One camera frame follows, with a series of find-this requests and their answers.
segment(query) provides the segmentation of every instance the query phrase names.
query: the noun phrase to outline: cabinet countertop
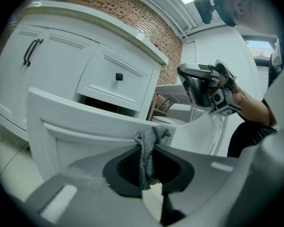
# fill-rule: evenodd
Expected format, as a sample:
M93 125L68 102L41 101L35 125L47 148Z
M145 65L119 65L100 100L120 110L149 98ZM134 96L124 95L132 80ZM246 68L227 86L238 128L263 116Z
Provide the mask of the cabinet countertop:
M168 65L168 58L150 41L144 38L143 35L137 33L134 29L118 19L101 11L67 2L32 2L27 7L27 14L38 13L65 15L97 24L120 35L134 45L138 46L141 50L146 52L155 61L157 61L162 67L166 67Z

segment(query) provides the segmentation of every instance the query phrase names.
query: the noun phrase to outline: drawer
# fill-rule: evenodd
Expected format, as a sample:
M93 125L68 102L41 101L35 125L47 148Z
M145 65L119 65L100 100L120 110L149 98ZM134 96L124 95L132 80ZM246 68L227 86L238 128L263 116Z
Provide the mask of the drawer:
M91 56L78 84L77 93L140 111L155 66L132 61L100 44ZM117 80L122 74L123 80Z

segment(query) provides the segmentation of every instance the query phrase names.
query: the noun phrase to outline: person's hand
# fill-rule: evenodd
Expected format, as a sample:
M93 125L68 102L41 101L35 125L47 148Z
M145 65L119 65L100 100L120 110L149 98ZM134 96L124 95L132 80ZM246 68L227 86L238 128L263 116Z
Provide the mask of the person's hand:
M218 87L222 88L226 84L226 77L220 74L219 80L220 81L219 81ZM237 85L237 83L235 83L231 92L232 92L232 97L233 97L233 101L235 102L235 104L240 105L242 94L240 92L240 88Z

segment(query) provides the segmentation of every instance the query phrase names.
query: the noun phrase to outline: person's arm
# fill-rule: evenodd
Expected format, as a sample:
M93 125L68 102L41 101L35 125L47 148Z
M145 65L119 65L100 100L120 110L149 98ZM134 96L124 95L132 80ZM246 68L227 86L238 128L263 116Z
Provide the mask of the person's arm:
M219 86L223 87L226 83L226 78L220 76ZM232 89L232 96L234 102L241 107L241 114L245 119L257 122L265 126L273 127L276 122L275 118L264 103L254 99L237 84Z

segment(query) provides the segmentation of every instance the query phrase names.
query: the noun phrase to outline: toilet lid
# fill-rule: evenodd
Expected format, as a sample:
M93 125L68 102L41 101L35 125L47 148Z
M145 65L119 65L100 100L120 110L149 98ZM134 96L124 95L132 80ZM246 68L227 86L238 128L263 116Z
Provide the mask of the toilet lid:
M181 121L179 119L173 119L168 117L162 117L162 116L153 116L153 119L156 119L158 121L168 123L168 124L185 124L187 122Z

